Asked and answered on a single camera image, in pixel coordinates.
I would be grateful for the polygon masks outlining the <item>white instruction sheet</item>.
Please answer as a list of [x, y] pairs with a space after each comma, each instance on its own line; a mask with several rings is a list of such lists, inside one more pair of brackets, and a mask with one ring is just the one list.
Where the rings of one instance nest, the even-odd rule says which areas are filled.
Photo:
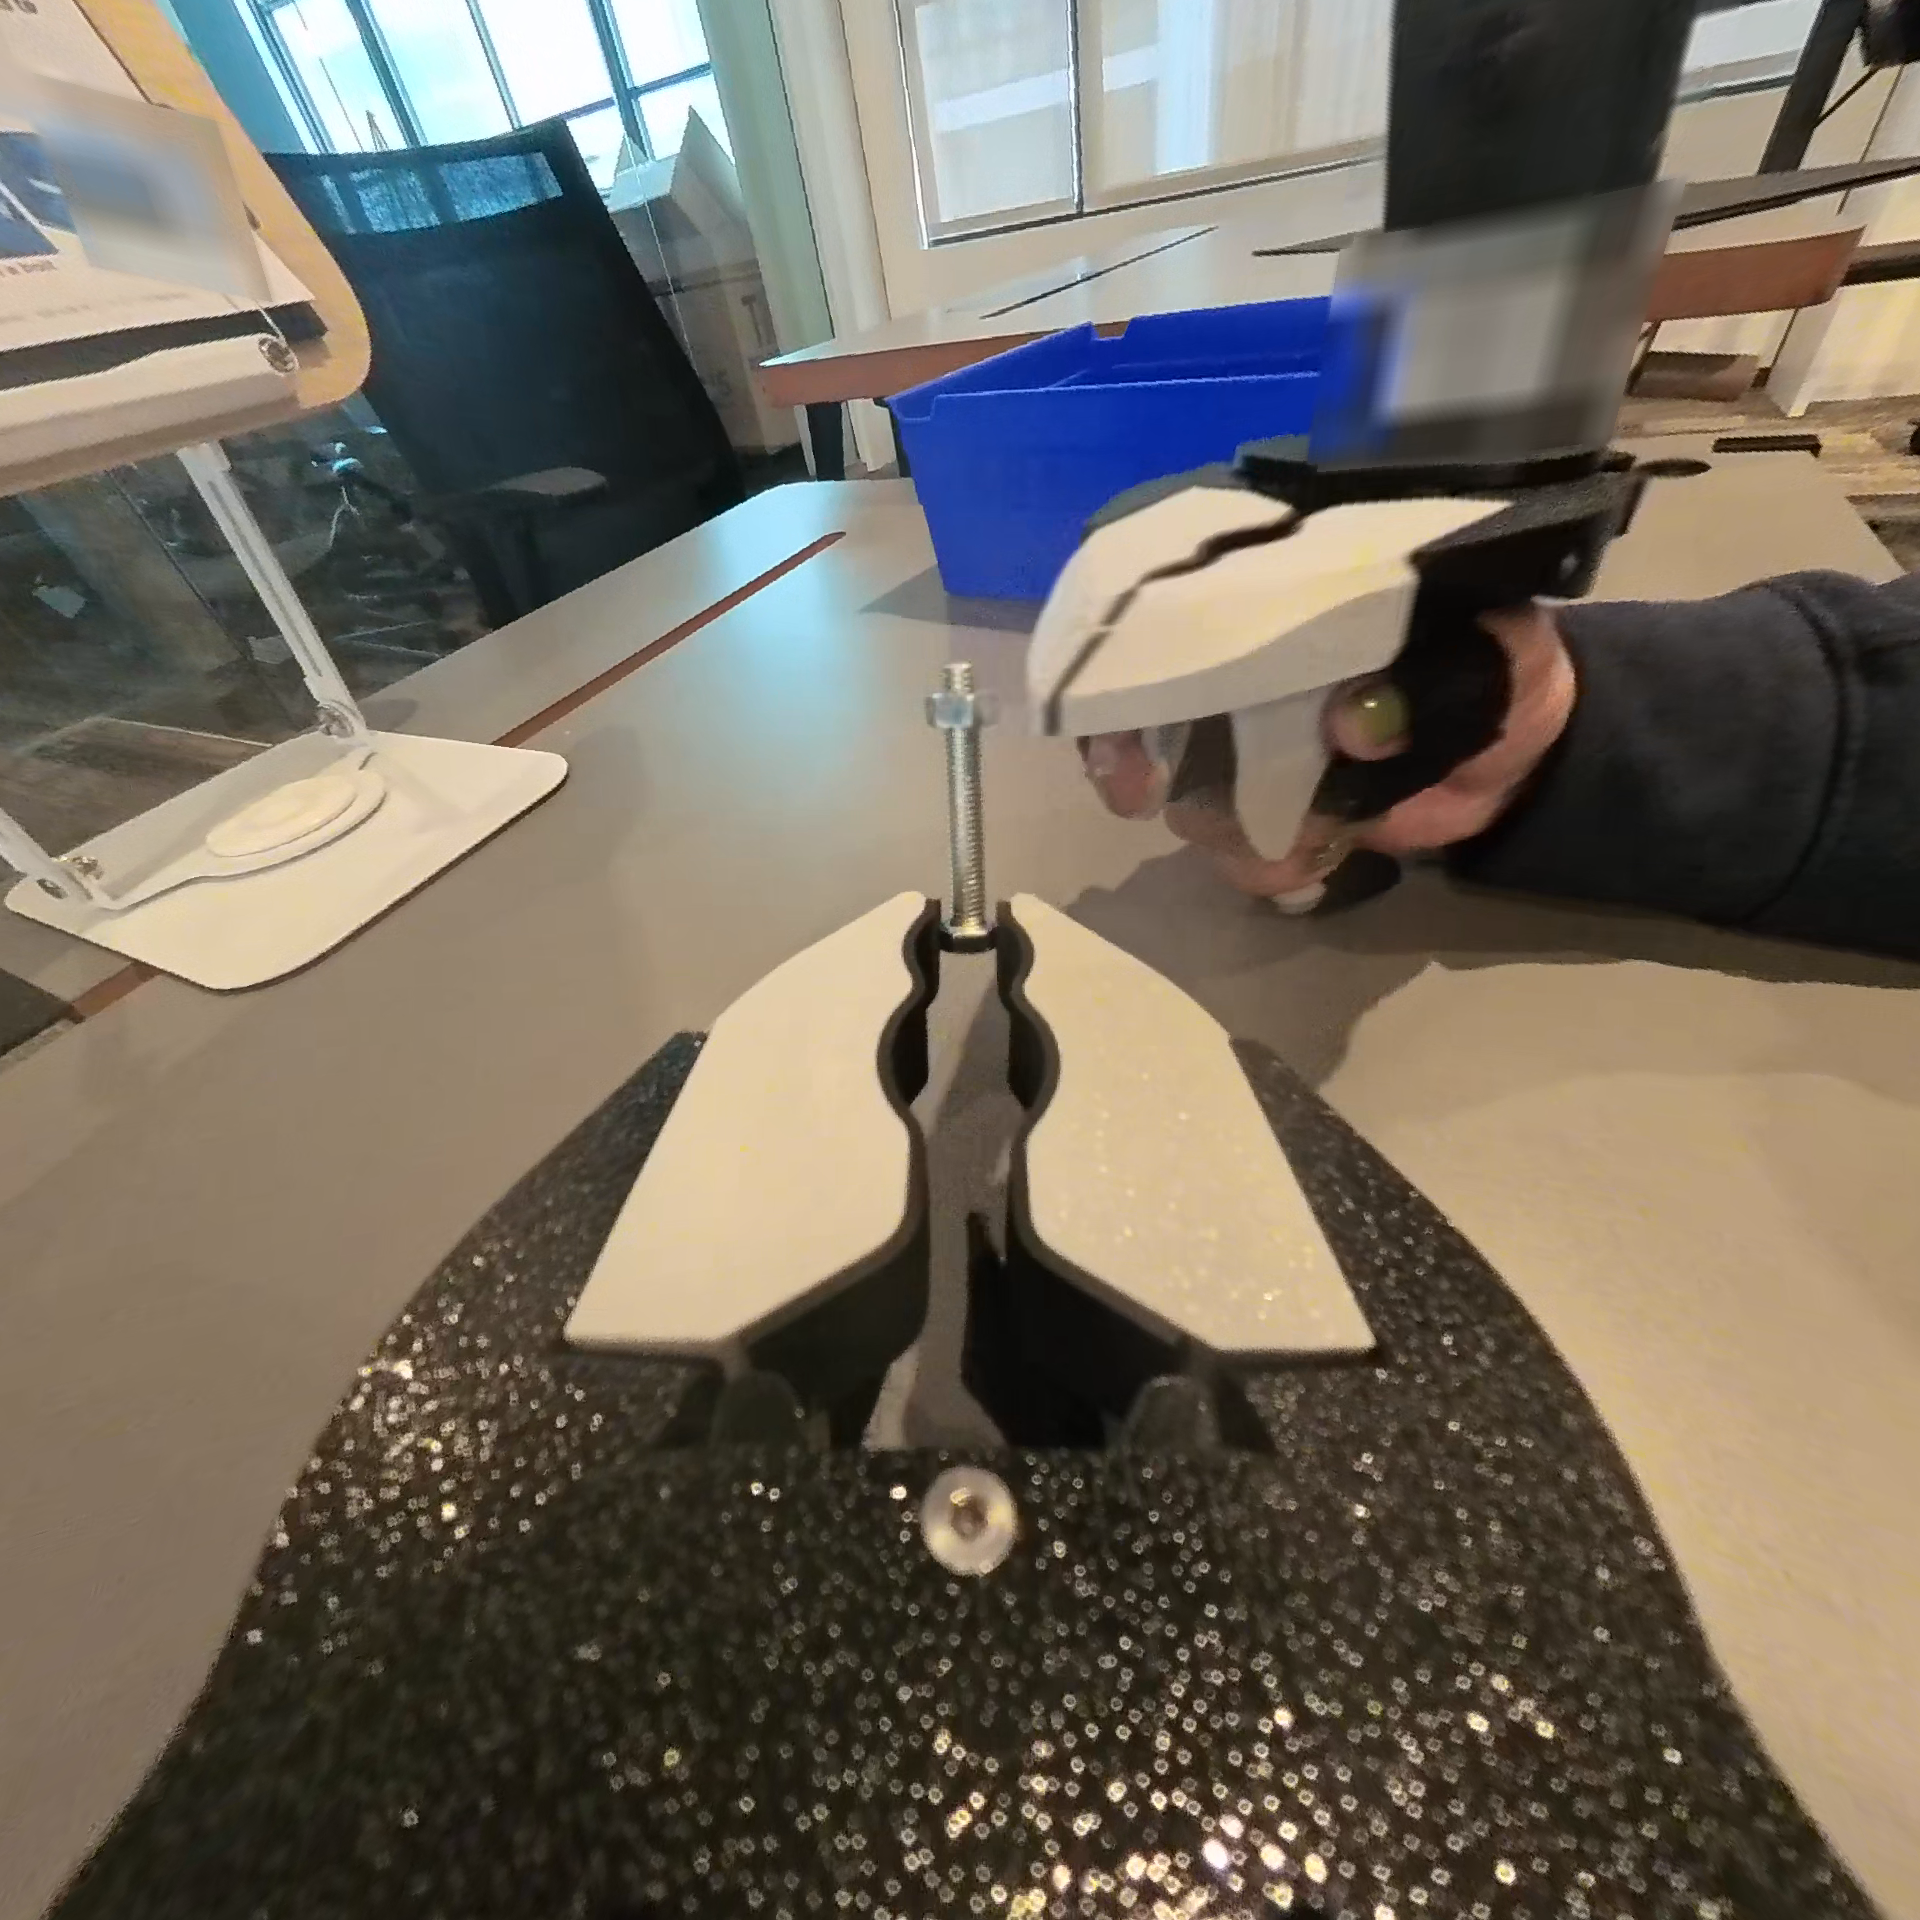
[[5, 359], [212, 321], [315, 321], [246, 206], [217, 104], [158, 99], [69, 7], [0, 15], [0, 344]]

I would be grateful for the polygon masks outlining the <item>dark framed window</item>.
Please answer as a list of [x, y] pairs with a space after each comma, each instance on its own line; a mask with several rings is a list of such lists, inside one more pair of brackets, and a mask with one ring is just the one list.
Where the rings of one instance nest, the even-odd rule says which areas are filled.
[[693, 0], [249, 0], [236, 7], [315, 152], [409, 152], [563, 119], [588, 176], [625, 137], [679, 158], [727, 110]]

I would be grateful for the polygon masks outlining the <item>silver steel bolt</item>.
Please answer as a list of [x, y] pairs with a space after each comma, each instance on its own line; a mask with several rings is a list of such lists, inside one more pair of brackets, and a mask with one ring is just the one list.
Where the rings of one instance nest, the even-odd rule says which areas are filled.
[[995, 935], [994, 884], [988, 884], [988, 774], [978, 774], [978, 731], [940, 731], [940, 762], [948, 762], [948, 926], [940, 926], [940, 942], [954, 952], [988, 952], [994, 935]]

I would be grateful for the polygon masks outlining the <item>black mesh office chair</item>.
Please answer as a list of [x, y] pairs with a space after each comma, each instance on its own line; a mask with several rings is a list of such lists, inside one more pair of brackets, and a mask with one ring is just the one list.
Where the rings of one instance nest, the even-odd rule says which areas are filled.
[[272, 168], [358, 295], [370, 417], [490, 630], [746, 501], [563, 119]]

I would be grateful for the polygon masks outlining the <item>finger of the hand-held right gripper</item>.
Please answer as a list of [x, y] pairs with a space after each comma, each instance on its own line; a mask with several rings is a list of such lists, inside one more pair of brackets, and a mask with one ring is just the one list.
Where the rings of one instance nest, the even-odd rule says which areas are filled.
[[1415, 554], [1498, 501], [1336, 501], [1278, 539], [1149, 585], [1043, 705], [1043, 731], [1149, 731], [1379, 669], [1415, 595]]
[[1060, 705], [1071, 669], [1149, 585], [1187, 577], [1238, 544], [1278, 539], [1290, 520], [1290, 501], [1242, 481], [1156, 481], [1119, 493], [1071, 544], [1037, 615], [1029, 697]]

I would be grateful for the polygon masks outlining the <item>cardboard box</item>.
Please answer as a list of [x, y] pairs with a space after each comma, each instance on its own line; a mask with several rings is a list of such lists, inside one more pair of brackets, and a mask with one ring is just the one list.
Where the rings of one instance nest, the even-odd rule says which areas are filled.
[[704, 377], [736, 453], [795, 444], [790, 417], [761, 395], [761, 366], [776, 349], [776, 332], [736, 158], [704, 110], [684, 119], [672, 158], [636, 158], [636, 142], [622, 142], [607, 220]]

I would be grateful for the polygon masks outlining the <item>person's right hand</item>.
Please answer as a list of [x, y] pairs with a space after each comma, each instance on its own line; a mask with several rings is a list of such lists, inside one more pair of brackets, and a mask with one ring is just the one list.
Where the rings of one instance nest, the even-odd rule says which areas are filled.
[[1215, 868], [1225, 884], [1302, 913], [1333, 896], [1354, 854], [1413, 857], [1492, 827], [1544, 755], [1561, 740], [1578, 718], [1578, 656], [1555, 615], [1544, 604], [1492, 607], [1478, 615], [1478, 636], [1498, 653], [1504, 697], [1492, 740], [1365, 820], [1302, 808], [1290, 842], [1254, 842], [1238, 808], [1242, 774], [1227, 723], [1193, 723], [1181, 762], [1156, 755], [1149, 731], [1083, 731], [1079, 764], [1111, 817], [1159, 817]]

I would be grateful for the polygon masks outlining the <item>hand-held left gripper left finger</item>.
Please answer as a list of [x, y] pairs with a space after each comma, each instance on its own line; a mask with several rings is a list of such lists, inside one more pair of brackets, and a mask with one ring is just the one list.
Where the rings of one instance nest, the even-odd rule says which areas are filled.
[[931, 1315], [932, 896], [899, 894], [740, 991], [672, 1097], [563, 1347], [776, 1385], [860, 1450]]

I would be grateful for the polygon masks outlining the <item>white framed window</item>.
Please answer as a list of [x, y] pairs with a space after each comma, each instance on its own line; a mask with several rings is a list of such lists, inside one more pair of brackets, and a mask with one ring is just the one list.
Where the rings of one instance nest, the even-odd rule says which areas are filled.
[[1389, 0], [905, 0], [931, 247], [1278, 181], [1389, 137]]

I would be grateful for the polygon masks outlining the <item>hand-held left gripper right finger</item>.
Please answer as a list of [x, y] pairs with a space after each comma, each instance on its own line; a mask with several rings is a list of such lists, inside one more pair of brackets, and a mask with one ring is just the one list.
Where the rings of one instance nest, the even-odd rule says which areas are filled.
[[968, 1392], [1025, 1450], [1260, 1450], [1248, 1378], [1373, 1321], [1227, 1027], [1043, 896], [995, 912], [1003, 1247], [973, 1221]]

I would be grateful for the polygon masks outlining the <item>grey table with brown edge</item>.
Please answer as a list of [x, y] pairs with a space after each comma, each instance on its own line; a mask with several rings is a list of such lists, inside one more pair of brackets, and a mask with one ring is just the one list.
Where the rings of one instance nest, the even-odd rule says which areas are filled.
[[[1859, 223], [1814, 223], [1790, 237], [1725, 237], [1720, 223], [1692, 223], [1672, 247], [1644, 321], [1672, 328], [1790, 315], [1819, 309], [1838, 288], [1911, 283], [1911, 272], [1911, 237], [1861, 247]], [[1067, 288], [920, 309], [909, 321], [860, 328], [827, 344], [766, 359], [761, 395], [771, 409], [892, 403], [931, 377], [968, 372], [1067, 328], [1090, 328], [1111, 338], [1149, 315], [1333, 295], [1333, 275], [1333, 252], [1268, 257], [1242, 223], [1193, 223]]]

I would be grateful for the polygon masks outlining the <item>blue plastic bin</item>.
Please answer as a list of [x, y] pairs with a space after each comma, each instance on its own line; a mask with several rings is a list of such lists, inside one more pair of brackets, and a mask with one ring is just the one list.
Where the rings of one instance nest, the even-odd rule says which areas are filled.
[[954, 595], [1043, 604], [1125, 487], [1311, 426], [1333, 295], [1067, 328], [892, 395]]

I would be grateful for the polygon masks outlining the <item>person's right forearm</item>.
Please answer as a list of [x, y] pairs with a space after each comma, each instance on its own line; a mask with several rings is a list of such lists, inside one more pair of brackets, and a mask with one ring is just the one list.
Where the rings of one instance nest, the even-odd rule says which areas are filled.
[[1555, 615], [1578, 708], [1457, 877], [1920, 952], [1920, 577]]

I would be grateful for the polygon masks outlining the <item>white wooden document stand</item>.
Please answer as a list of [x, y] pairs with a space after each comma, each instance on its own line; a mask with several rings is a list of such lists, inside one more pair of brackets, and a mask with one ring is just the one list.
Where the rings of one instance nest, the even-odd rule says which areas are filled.
[[305, 283], [315, 321], [260, 315], [5, 359], [0, 487], [14, 501], [178, 455], [273, 624], [315, 726], [69, 854], [51, 854], [17, 817], [0, 817], [5, 913], [181, 987], [260, 991], [329, 961], [538, 808], [563, 783], [563, 762], [370, 726], [223, 455], [223, 437], [298, 426], [364, 389], [370, 328], [358, 295], [161, 7], [79, 15], [158, 99], [217, 104], [246, 206]]

